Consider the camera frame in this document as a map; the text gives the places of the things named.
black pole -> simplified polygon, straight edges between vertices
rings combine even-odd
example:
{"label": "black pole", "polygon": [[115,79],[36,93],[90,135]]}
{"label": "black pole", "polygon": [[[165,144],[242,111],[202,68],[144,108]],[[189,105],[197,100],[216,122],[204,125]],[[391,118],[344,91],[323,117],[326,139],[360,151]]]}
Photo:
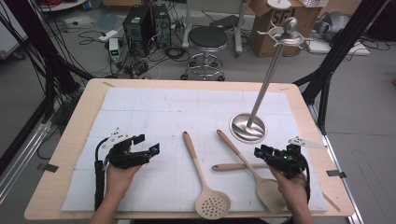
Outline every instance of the black pole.
{"label": "black pole", "polygon": [[32,117],[26,122],[26,124],[21,129],[20,133],[13,140],[11,145],[8,147],[7,151],[0,158],[0,175],[6,170],[9,163],[12,161],[13,157],[18,152],[21,144],[26,140],[29,133],[33,130],[35,125],[39,122],[39,119],[43,116],[43,122],[46,122],[50,116],[53,114],[54,99],[57,94],[56,88],[62,93],[71,93],[78,88],[77,82],[73,79],[70,71],[76,75],[83,77],[87,80],[94,78],[89,73],[82,71],[81,69],[75,67],[73,64],[67,62],[63,59],[55,46],[53,45],[50,37],[48,36],[46,30],[44,29],[41,20],[36,15],[28,0],[4,0],[9,10],[14,15],[15,19],[20,24],[23,31],[28,36],[30,42],[37,49],[41,58],[44,61],[44,70],[37,64],[33,59],[33,55],[29,52],[26,43],[20,39],[18,34],[15,33],[13,28],[9,26],[9,22],[1,20],[1,22],[6,26],[6,28],[11,32],[11,34],[18,40],[20,45],[26,49],[29,58],[32,61],[33,66],[40,75],[46,79],[46,98],[37,108]]}
{"label": "black pole", "polygon": [[28,119],[21,131],[18,133],[17,137],[15,137],[15,139],[12,141],[12,143],[9,145],[7,150],[0,158],[0,176],[7,169],[8,165],[11,163],[12,159],[15,157],[26,138],[29,136],[33,128],[37,125],[38,121],[43,116],[45,105],[46,100],[43,100],[33,113],[32,117]]}
{"label": "black pole", "polygon": [[309,105],[314,104],[315,98],[321,92],[318,126],[323,134],[326,134],[325,119],[332,75],[385,2],[386,0],[362,0],[319,68],[314,73],[293,82],[297,86],[308,83],[302,95]]}

wrist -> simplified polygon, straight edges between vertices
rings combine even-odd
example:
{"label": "wrist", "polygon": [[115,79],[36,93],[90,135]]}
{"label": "wrist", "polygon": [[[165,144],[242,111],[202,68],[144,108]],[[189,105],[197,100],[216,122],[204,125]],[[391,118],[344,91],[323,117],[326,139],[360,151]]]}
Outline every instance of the wrist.
{"label": "wrist", "polygon": [[122,198],[123,198],[123,195],[120,195],[119,193],[107,192],[105,194],[105,198],[103,200],[107,201],[109,203],[120,203]]}
{"label": "wrist", "polygon": [[308,205],[296,206],[290,209],[295,224],[312,224],[315,223],[311,216]]}

electronic device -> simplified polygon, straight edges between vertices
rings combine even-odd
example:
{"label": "electronic device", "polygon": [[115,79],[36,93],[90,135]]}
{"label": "electronic device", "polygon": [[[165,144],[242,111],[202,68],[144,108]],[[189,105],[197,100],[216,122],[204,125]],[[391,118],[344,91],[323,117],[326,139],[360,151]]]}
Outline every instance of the electronic device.
{"label": "electronic device", "polygon": [[155,35],[150,7],[134,5],[122,26],[130,52],[135,56],[148,56],[148,44]]}
{"label": "electronic device", "polygon": [[117,38],[110,38],[108,40],[108,51],[110,53],[110,58],[113,62],[120,62],[120,46],[119,40]]}
{"label": "electronic device", "polygon": [[157,48],[165,49],[171,46],[171,18],[164,4],[151,7]]}

wooden table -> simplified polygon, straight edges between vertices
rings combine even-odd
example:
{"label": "wooden table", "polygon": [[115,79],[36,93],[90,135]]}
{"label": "wooden table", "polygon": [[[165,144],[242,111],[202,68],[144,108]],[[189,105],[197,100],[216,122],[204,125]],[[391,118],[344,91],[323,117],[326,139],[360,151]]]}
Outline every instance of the wooden table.
{"label": "wooden table", "polygon": [[[88,219],[92,212],[61,211],[66,193],[69,189],[73,170],[84,148],[89,131],[96,115],[100,111],[106,92],[112,87],[154,88],[154,89],[188,89],[218,91],[259,91],[261,83],[247,82],[206,82],[174,80],[120,80],[93,79],[78,102],[59,145],[56,147],[50,164],[59,166],[56,173],[45,172],[29,202],[25,217],[27,219]],[[292,84],[272,83],[268,91],[284,92],[290,103],[299,132],[303,139],[321,143],[318,128],[305,105],[299,89]],[[329,210],[313,214],[317,217],[349,217],[354,213],[343,182],[337,176],[329,177],[326,171],[336,170],[327,150],[307,148],[309,157],[317,173],[318,182]],[[264,212],[229,213],[226,217],[276,217],[279,215]],[[122,213],[116,218],[198,218],[196,213]]]}

metal stool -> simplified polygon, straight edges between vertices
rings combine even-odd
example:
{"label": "metal stool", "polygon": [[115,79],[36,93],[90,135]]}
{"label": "metal stool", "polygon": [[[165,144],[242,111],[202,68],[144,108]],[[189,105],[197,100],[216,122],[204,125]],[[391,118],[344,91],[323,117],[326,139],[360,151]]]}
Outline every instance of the metal stool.
{"label": "metal stool", "polygon": [[224,81],[224,71],[222,61],[209,52],[217,52],[227,46],[227,35],[220,28],[213,26],[200,26],[190,30],[189,44],[203,53],[195,54],[191,57],[186,69],[186,73],[180,76],[181,80],[187,80],[189,72],[204,77],[219,75],[218,81]]}

